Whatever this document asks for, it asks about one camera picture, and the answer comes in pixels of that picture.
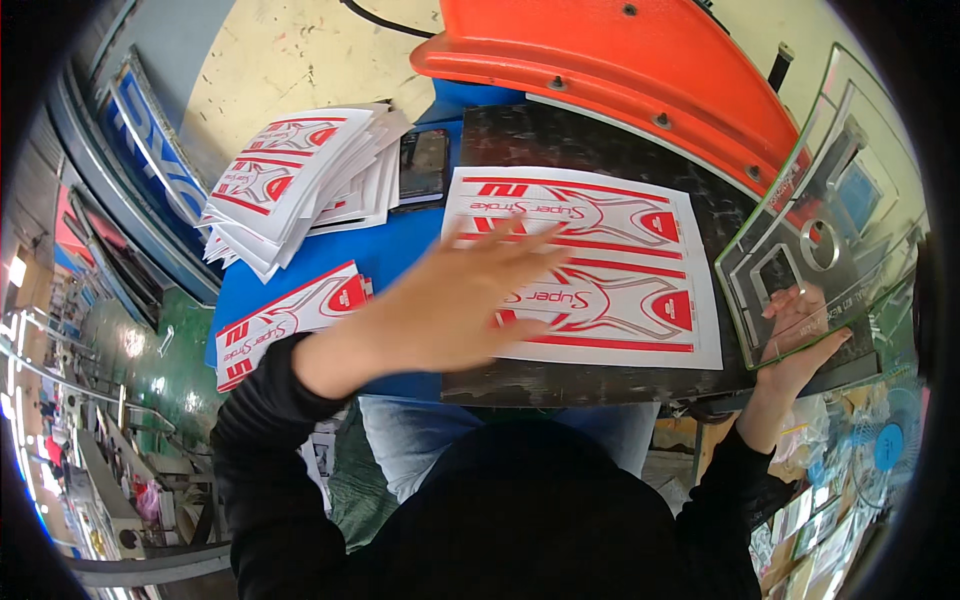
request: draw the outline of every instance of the black work table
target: black work table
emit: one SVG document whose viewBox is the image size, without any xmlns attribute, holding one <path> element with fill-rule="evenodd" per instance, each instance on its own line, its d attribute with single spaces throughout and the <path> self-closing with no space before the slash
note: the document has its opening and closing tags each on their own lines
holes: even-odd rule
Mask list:
<svg viewBox="0 0 960 600">
<path fill-rule="evenodd" d="M 690 195 L 711 272 L 713 261 L 756 207 L 743 192 L 662 146 L 589 117 L 533 103 L 468 109 L 460 164 L 578 169 L 682 190 Z M 563 407 L 698 398 L 725 402 L 735 409 L 754 387 L 756 376 L 744 366 L 716 275 L 713 295 L 722 371 L 500 359 L 487 367 L 444 375 L 442 401 Z M 868 319 L 857 319 L 851 329 L 853 338 L 821 368 L 808 392 L 850 384 L 879 372 Z"/>
</svg>

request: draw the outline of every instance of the jeans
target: jeans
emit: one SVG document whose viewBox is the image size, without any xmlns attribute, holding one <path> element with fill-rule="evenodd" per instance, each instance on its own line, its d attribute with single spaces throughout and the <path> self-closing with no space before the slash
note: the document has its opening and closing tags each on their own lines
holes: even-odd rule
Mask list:
<svg viewBox="0 0 960 600">
<path fill-rule="evenodd" d="M 400 503 L 420 488 L 450 444 L 484 424 L 453 404 L 388 396 L 360 396 L 357 401 L 373 458 L 383 469 L 387 490 Z M 659 411 L 658 402 L 567 408 L 553 420 L 592 438 L 620 468 L 638 478 Z"/>
</svg>

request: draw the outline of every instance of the stack of sticker sheets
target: stack of sticker sheets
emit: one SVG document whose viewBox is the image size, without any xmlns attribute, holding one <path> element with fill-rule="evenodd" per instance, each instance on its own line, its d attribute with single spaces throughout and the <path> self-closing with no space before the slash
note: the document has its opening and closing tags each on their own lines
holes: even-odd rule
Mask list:
<svg viewBox="0 0 960 600">
<path fill-rule="evenodd" d="M 383 225 L 399 204 L 399 140 L 411 127 L 381 103 L 269 123 L 210 193 L 197 225 L 210 228 L 204 259 L 241 259 L 266 282 L 307 235 Z"/>
<path fill-rule="evenodd" d="M 711 271 L 685 192 L 566 169 L 458 167 L 444 234 L 460 218 L 468 246 L 517 213 L 525 219 L 508 241 L 563 224 L 552 245 L 571 256 L 500 304 L 498 326 L 550 325 L 501 358 L 723 369 Z"/>
<path fill-rule="evenodd" d="M 217 392 L 237 387 L 267 347 L 301 331 L 325 329 L 373 297 L 373 283 L 352 260 L 307 281 L 217 332 Z"/>
</svg>

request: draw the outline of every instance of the black cable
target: black cable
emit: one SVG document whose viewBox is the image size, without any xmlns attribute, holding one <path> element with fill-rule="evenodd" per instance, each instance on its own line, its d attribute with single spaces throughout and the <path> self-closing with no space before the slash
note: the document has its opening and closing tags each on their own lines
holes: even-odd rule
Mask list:
<svg viewBox="0 0 960 600">
<path fill-rule="evenodd" d="M 400 25 L 398 23 L 394 23 L 393 21 L 388 21 L 387 19 L 380 18 L 379 16 L 373 14 L 372 12 L 367 12 L 362 7 L 357 6 L 357 3 L 353 2 L 353 0 L 340 0 L 340 3 L 346 5 L 348 9 L 356 12 L 358 15 L 367 19 L 371 23 L 375 25 L 379 25 L 381 27 L 386 27 L 387 29 L 392 29 L 395 32 L 401 32 L 402 34 L 410 34 L 411 36 L 417 36 L 417 37 L 426 37 L 428 39 L 436 35 L 436 34 L 431 34 L 430 32 L 414 29 L 413 27 L 407 27 L 406 25 Z"/>
</svg>

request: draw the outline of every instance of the green floor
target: green floor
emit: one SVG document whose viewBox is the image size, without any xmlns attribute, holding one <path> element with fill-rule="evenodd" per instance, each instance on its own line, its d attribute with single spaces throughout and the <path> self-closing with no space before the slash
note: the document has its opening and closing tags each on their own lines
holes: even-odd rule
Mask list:
<svg viewBox="0 0 960 600">
<path fill-rule="evenodd" d="M 156 408 L 171 420 L 188 448 L 207 444 L 217 410 L 227 398 L 217 393 L 216 373 L 204 364 L 212 319 L 212 310 L 172 288 L 163 297 L 158 334 L 135 323 L 117 300 L 97 302 L 84 320 L 84 341 L 101 354 L 113 380 L 127 384 L 131 401 Z M 160 356 L 168 325 L 174 337 Z"/>
</svg>

